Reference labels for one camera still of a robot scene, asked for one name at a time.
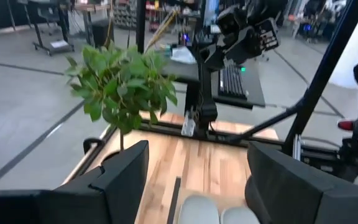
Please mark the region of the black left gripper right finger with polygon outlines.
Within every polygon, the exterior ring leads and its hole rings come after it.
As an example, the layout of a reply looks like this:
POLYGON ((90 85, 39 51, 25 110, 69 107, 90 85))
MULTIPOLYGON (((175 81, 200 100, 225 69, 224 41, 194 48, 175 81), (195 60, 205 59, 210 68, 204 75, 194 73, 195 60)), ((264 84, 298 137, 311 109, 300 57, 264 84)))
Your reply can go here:
POLYGON ((272 224, 358 224, 358 185, 256 141, 247 158, 272 224))

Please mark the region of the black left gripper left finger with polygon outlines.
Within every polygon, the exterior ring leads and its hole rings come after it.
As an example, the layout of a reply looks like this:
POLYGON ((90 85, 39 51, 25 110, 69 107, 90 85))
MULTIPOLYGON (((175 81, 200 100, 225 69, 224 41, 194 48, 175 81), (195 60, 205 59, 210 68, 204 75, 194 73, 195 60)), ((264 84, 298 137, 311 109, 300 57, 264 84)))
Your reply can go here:
POLYGON ((149 142, 139 141, 43 194, 39 224, 134 224, 148 165, 149 142))

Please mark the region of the black rubber slide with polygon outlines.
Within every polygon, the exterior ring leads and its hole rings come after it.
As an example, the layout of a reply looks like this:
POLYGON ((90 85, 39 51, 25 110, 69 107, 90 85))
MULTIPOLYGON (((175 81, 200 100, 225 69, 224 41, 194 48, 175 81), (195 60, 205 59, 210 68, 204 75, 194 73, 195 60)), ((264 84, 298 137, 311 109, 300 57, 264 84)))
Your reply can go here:
POLYGON ((252 176, 247 179, 244 194, 247 206, 255 213, 260 224, 271 224, 270 216, 265 209, 252 176))

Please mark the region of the grey rubber slide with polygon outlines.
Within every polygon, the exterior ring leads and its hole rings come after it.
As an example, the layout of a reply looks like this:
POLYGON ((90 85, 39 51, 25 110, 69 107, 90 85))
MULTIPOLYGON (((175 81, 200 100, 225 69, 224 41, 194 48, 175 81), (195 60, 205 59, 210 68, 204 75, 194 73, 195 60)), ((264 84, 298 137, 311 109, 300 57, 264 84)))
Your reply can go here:
POLYGON ((180 206, 177 224, 220 224, 219 210, 209 197, 190 195, 180 206))
POLYGON ((220 224, 260 224, 255 213, 248 207, 225 208, 220 215, 220 224))

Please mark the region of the black computer keyboard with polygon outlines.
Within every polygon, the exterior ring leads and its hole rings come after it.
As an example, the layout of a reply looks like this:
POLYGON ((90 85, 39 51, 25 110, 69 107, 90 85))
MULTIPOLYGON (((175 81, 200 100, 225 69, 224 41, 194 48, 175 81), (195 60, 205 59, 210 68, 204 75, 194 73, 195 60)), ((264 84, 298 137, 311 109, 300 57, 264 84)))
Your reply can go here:
POLYGON ((218 95, 238 99, 247 99, 247 90, 243 80, 246 68, 235 64, 227 65, 219 71, 218 95))

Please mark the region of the red round button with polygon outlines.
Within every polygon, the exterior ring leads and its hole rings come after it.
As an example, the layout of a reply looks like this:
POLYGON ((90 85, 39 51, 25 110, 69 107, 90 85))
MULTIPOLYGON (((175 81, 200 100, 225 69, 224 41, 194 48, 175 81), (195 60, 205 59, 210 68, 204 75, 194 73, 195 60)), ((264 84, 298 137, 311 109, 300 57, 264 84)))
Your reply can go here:
POLYGON ((355 120, 342 119, 337 122, 337 127, 343 131, 353 131, 355 123, 355 120))

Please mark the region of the green potted plant black pot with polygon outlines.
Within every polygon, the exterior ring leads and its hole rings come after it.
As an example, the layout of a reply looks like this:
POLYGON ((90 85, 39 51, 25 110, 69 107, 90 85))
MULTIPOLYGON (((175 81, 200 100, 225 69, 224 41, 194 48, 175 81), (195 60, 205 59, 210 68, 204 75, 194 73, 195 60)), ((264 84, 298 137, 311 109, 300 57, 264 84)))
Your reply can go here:
POLYGON ((65 73, 75 78, 68 82, 71 94, 83 99, 83 111, 93 122, 103 119, 119 130, 120 152, 124 136, 140 128, 142 113, 155 124, 169 103, 178 102, 176 76, 164 74, 168 58, 161 52, 140 53, 137 47, 121 49, 111 42, 100 49, 84 46, 82 61, 66 59, 65 73))

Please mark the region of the black upright pole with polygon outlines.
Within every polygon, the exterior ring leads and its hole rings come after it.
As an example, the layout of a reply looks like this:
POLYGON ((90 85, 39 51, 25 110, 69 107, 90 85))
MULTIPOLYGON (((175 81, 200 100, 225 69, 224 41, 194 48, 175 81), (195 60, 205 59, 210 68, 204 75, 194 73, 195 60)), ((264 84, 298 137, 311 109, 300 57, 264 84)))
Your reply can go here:
POLYGON ((137 0, 137 28, 136 28, 136 45, 139 53, 144 53, 145 40, 145 12, 146 0, 137 0))

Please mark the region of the parts bin rack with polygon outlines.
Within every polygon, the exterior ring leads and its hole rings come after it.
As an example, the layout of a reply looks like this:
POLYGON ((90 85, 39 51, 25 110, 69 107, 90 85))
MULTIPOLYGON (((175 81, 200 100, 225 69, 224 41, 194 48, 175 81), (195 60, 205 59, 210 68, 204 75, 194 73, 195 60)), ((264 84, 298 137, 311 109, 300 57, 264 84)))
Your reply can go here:
POLYGON ((137 0, 115 0, 113 22, 122 29, 135 30, 137 26, 137 0))

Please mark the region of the black waste bin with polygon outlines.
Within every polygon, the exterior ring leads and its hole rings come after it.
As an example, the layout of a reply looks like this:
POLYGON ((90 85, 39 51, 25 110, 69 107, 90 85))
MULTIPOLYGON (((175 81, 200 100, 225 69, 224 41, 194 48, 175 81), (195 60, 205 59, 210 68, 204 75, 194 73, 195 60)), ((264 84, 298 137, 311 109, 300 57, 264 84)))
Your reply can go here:
POLYGON ((95 47, 102 47, 105 42, 114 41, 114 24, 111 19, 94 21, 91 27, 95 47))

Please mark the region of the wooden side table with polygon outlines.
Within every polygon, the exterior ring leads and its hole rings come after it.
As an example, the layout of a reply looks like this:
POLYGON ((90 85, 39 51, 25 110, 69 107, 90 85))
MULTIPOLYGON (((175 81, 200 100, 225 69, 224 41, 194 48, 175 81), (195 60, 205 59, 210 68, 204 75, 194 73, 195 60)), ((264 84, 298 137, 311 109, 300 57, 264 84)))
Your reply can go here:
POLYGON ((82 0, 77 0, 73 6, 73 10, 79 12, 82 15, 84 23, 85 39, 88 45, 94 46, 94 37, 92 29, 92 13, 104 12, 106 18, 110 18, 111 7, 109 3, 103 4, 85 4, 81 3, 82 0))

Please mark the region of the black rolling cart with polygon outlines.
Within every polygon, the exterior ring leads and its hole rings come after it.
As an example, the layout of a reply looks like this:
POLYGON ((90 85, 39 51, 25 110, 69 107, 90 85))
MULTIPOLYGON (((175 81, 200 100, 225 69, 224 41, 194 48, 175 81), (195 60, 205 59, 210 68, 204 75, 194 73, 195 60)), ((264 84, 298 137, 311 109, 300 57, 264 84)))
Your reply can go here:
POLYGON ((68 40, 68 28, 66 14, 70 8, 70 0, 27 0, 27 6, 30 8, 29 17, 37 37, 33 42, 35 50, 42 49, 49 56, 60 52, 74 52, 74 45, 68 40), (41 31, 34 16, 44 18, 47 22, 56 22, 60 26, 62 40, 50 42, 48 45, 43 43, 41 31))

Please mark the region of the wooden shelf with black frame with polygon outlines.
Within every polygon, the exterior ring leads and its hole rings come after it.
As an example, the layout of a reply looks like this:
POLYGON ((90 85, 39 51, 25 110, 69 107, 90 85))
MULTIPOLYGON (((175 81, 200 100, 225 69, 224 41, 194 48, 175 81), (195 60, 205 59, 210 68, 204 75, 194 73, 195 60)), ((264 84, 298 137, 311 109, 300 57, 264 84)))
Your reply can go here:
POLYGON ((210 198, 217 206, 219 213, 226 208, 246 206, 246 201, 242 197, 215 195, 186 189, 181 186, 181 177, 176 177, 166 224, 177 224, 181 204, 191 195, 202 195, 210 198))

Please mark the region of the silver corner bracket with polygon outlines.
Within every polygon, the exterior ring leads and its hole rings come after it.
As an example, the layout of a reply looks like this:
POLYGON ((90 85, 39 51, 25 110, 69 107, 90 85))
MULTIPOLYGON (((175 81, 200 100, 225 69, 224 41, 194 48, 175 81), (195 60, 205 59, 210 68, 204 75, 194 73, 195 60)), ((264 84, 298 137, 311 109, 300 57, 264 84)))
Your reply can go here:
POLYGON ((181 128, 181 135, 192 137, 194 135, 196 123, 191 116, 191 113, 187 111, 185 113, 185 119, 181 128))

